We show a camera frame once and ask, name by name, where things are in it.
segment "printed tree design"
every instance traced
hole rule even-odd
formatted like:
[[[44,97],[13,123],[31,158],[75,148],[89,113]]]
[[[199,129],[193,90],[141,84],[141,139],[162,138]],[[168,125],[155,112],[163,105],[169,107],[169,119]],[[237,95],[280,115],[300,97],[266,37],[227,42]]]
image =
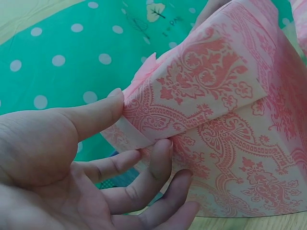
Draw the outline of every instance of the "printed tree design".
[[[149,39],[149,36],[145,33],[148,29],[148,24],[146,22],[138,18],[130,17],[129,15],[127,15],[127,21],[133,29],[142,32],[144,36]]]
[[[150,23],[154,23],[160,17],[165,18],[162,15],[162,12],[165,9],[165,5],[162,4],[162,3],[152,3],[152,4],[149,4],[149,5],[147,5],[146,9],[147,9],[147,20]]]

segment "teal polka dot fabric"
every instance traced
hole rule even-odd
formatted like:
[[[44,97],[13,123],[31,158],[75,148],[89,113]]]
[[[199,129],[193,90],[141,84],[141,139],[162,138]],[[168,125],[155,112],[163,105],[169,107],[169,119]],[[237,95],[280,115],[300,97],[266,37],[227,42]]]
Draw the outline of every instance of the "teal polka dot fabric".
[[[292,21],[274,0],[280,27]],[[153,52],[189,34],[206,0],[85,0],[16,34],[0,46],[0,114],[90,104],[126,88]],[[77,161],[104,158],[97,134],[78,145]]]

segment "pink ribbon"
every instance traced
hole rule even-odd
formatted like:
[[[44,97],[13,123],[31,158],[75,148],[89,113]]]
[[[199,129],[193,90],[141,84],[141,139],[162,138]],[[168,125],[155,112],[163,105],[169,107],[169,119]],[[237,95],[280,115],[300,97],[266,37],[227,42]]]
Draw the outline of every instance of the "pink ribbon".
[[[128,98],[147,78],[149,78],[157,69],[157,66],[156,53],[153,53],[136,72],[130,86],[123,91],[125,98]]]

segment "pink patterned paper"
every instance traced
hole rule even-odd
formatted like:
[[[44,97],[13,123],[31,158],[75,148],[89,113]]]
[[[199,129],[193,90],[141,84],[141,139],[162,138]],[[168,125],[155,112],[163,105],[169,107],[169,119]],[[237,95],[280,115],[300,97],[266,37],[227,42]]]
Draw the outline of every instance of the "pink patterned paper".
[[[141,149],[139,171],[170,138],[173,175],[194,173],[199,216],[307,210],[307,69],[270,0],[232,0],[145,66],[102,133],[120,152]]]
[[[290,0],[297,40],[307,56],[307,0]]]

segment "hand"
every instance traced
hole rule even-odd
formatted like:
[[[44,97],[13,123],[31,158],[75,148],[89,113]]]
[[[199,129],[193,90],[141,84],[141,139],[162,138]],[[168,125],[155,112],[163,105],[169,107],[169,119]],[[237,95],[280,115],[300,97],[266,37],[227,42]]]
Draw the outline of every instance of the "hand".
[[[199,27],[204,21],[206,21],[214,12],[216,12],[219,8],[224,6],[226,3],[231,0],[208,0],[206,6],[203,8],[201,13],[196,19],[196,23],[193,26],[192,31],[194,31],[197,27]]]
[[[0,229],[186,230],[199,206],[185,203],[191,172],[178,172],[163,198],[138,216],[171,174],[172,143],[158,141],[150,166],[127,188],[98,190],[93,183],[121,174],[141,155],[73,162],[78,142],[121,116],[123,94],[86,106],[0,116]]]

